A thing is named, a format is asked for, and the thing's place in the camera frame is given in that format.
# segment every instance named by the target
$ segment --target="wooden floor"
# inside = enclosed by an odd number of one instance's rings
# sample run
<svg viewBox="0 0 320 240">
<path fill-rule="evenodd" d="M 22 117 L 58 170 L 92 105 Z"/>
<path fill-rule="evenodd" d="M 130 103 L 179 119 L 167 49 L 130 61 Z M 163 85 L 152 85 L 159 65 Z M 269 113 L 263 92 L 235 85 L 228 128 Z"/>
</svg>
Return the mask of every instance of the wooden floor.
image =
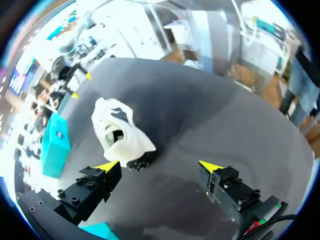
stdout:
<svg viewBox="0 0 320 240">
<path fill-rule="evenodd" d="M 175 63 L 183 63 L 183 60 L 179 54 L 177 48 L 174 48 L 171 53 L 163 58 L 163 60 Z M 230 76 L 234 79 L 240 80 L 242 84 L 249 88 L 253 88 L 255 84 L 255 73 L 251 72 L 250 69 L 244 66 L 237 65 L 235 69 L 231 72 Z M 278 91 L 278 81 L 283 81 L 279 79 L 277 75 L 274 75 L 268 86 L 259 95 L 268 102 L 271 106 L 279 109 L 281 105 L 282 98 L 279 96 Z M 302 129 L 306 124 L 308 124 L 312 119 L 308 118 L 304 124 L 300 126 Z M 316 125 L 313 129 L 308 132 L 305 136 L 309 142 L 312 150 L 315 153 L 316 158 L 320 158 L 320 125 Z"/>
</svg>

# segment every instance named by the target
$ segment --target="gray table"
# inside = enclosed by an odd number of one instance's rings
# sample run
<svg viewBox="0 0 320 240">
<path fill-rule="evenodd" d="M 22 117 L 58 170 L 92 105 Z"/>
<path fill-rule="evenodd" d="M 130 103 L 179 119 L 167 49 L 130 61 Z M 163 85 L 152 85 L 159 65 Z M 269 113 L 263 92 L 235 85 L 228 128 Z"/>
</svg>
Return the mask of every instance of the gray table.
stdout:
<svg viewBox="0 0 320 240">
<path fill-rule="evenodd" d="M 72 145 L 60 179 L 65 188 L 87 165 L 107 161 L 91 115 L 99 97 L 116 98 L 134 111 L 134 121 L 158 149 L 141 172 L 123 168 L 106 204 L 87 222 L 107 222 L 120 239 L 229 239 L 237 228 L 199 186 L 197 162 L 233 166 L 261 200 L 270 195 L 295 213 L 308 184 L 313 154 L 300 132 L 278 110 L 230 80 L 162 60 L 109 58 L 70 99 Z M 273 230 L 280 234 L 288 223 Z"/>
</svg>

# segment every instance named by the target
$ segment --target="screw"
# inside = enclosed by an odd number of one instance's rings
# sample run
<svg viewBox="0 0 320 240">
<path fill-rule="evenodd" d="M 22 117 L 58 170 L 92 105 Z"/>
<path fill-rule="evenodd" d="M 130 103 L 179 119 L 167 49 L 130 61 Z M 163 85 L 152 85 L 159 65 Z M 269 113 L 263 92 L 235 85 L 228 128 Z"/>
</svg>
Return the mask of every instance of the screw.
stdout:
<svg viewBox="0 0 320 240">
<path fill-rule="evenodd" d="M 245 202 L 246 202 L 247 200 L 246 200 L 246 198 L 245 197 L 240 197 L 240 199 L 238 200 L 238 205 L 243 205 Z"/>
<path fill-rule="evenodd" d="M 92 182 L 92 181 L 90 181 L 90 182 L 88 182 L 87 184 L 86 184 L 86 186 L 88 187 L 88 188 L 92 188 L 93 187 L 93 185 L 94 185 L 94 183 Z"/>
<path fill-rule="evenodd" d="M 71 202 L 72 202 L 73 205 L 78 205 L 80 201 L 79 201 L 79 198 L 78 198 L 78 197 L 73 196 L 73 197 L 71 198 Z"/>
<path fill-rule="evenodd" d="M 225 189 L 227 189 L 227 188 L 230 187 L 230 185 L 231 185 L 230 182 L 227 181 L 227 182 L 225 182 L 225 184 L 223 185 L 223 187 L 224 187 Z"/>
<path fill-rule="evenodd" d="M 76 184 L 80 184 L 81 181 L 82 181 L 81 178 L 77 178 L 77 179 L 75 180 L 75 183 L 76 183 Z"/>
<path fill-rule="evenodd" d="M 58 194 L 60 197 L 64 197 L 66 194 L 65 194 L 65 191 L 63 189 L 59 189 L 58 190 Z"/>
</svg>

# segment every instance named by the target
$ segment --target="person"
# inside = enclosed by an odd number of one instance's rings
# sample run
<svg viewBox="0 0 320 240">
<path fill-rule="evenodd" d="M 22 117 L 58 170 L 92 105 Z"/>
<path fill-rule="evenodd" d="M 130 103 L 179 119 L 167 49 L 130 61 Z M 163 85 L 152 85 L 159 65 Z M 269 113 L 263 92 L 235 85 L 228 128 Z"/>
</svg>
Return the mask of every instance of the person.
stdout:
<svg viewBox="0 0 320 240">
<path fill-rule="evenodd" d="M 305 45 L 301 44 L 294 56 L 288 89 L 279 108 L 284 115 L 287 114 L 292 101 L 299 96 L 299 101 L 290 116 L 290 121 L 299 127 L 310 115 L 320 93 L 320 70 L 312 53 Z"/>
<path fill-rule="evenodd" d="M 37 141 L 41 143 L 52 112 L 48 111 L 47 113 L 45 113 L 42 108 L 38 108 L 34 110 L 34 113 L 36 116 L 34 129 L 38 132 Z"/>
<path fill-rule="evenodd" d="M 66 95 L 65 92 L 60 92 L 60 91 L 53 91 L 53 92 L 49 93 L 43 87 L 38 87 L 35 90 L 35 97 L 40 102 L 42 102 L 44 105 L 47 104 L 47 105 L 51 106 L 52 108 L 54 108 L 56 110 L 59 108 L 62 100 L 65 97 L 65 95 Z"/>
</svg>

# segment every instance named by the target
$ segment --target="black ear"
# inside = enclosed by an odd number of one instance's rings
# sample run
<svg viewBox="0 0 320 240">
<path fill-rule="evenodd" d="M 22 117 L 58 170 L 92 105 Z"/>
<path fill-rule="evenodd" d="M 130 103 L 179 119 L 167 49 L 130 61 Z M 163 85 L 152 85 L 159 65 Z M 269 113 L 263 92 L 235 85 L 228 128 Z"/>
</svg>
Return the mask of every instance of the black ear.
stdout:
<svg viewBox="0 0 320 240">
<path fill-rule="evenodd" d="M 114 112 L 111 113 L 111 116 L 117 118 L 117 119 L 121 119 L 123 121 L 126 121 L 127 123 L 129 123 L 127 114 L 120 108 L 113 108 L 112 109 Z"/>
</svg>

